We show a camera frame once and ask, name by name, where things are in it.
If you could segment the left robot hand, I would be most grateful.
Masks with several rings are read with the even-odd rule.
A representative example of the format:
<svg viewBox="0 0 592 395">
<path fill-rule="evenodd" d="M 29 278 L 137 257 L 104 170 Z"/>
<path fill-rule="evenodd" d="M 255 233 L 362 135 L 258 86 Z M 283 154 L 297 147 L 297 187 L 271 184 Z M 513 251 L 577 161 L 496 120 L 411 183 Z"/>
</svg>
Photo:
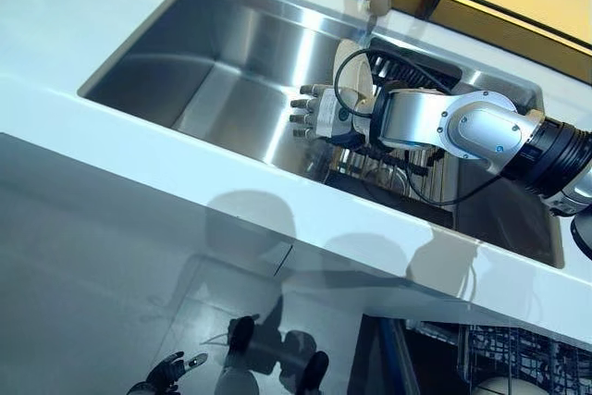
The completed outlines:
<svg viewBox="0 0 592 395">
<path fill-rule="evenodd" d="M 180 394 L 179 381 L 192 370 L 203 365 L 207 359 L 206 352 L 200 352 L 188 359 L 185 352 L 178 351 L 168 355 L 158 363 L 140 382 L 135 383 L 128 394 L 170 395 Z"/>
</svg>

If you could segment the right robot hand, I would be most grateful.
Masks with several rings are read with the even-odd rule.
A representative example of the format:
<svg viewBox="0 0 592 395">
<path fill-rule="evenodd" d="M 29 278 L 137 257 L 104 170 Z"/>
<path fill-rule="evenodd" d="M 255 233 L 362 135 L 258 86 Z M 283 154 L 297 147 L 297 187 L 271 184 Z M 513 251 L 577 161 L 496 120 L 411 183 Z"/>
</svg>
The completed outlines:
<svg viewBox="0 0 592 395">
<path fill-rule="evenodd" d="M 356 129 L 360 117 L 353 115 L 337 98 L 331 85 L 303 85 L 300 97 L 290 100 L 292 136 L 322 141 L 357 150 L 366 145 L 363 130 Z"/>
</svg>

